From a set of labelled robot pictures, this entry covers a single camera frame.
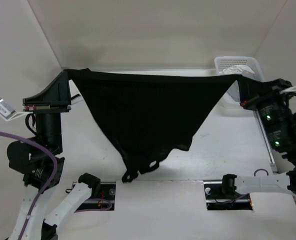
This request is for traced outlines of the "black tank top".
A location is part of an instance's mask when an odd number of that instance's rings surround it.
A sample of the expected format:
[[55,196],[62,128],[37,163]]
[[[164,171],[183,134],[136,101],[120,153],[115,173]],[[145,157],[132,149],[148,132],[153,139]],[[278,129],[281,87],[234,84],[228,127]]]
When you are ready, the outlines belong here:
[[188,151],[223,94],[241,76],[136,75],[69,69],[93,119],[120,153],[130,183],[174,149]]

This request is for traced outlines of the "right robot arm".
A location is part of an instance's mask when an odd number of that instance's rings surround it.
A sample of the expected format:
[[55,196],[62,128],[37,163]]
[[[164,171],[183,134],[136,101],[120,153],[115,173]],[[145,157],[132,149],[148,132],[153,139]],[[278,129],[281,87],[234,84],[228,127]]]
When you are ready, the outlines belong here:
[[296,111],[290,109],[290,100],[296,98],[295,86],[281,78],[261,82],[241,76],[237,82],[240,106],[257,114],[269,148],[280,153],[294,168],[261,176],[226,174],[222,177],[221,194],[226,198],[250,193],[296,196]]

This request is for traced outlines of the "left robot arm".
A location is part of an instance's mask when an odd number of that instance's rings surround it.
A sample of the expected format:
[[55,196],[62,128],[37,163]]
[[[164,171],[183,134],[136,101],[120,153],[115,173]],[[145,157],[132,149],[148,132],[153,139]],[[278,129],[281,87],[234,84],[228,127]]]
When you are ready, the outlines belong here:
[[25,121],[32,118],[34,137],[14,139],[7,148],[9,167],[23,174],[25,196],[9,239],[56,240],[63,223],[87,199],[100,195],[101,180],[89,173],[78,179],[68,196],[49,215],[48,204],[59,184],[65,158],[61,114],[71,109],[69,75],[62,71],[43,91],[23,99]]

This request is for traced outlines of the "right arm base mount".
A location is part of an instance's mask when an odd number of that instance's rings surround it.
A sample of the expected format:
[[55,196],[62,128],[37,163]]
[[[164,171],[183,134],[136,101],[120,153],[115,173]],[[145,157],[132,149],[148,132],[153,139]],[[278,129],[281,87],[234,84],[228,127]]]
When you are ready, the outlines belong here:
[[221,180],[203,182],[205,204],[208,211],[252,211],[253,203],[249,194],[229,195],[222,190]]

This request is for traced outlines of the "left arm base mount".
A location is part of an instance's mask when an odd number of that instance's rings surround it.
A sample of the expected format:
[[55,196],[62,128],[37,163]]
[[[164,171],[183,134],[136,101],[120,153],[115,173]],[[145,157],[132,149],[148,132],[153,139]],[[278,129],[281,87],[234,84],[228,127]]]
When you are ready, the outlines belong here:
[[98,190],[90,188],[90,197],[77,208],[76,213],[115,210],[116,182],[104,181],[97,186]]

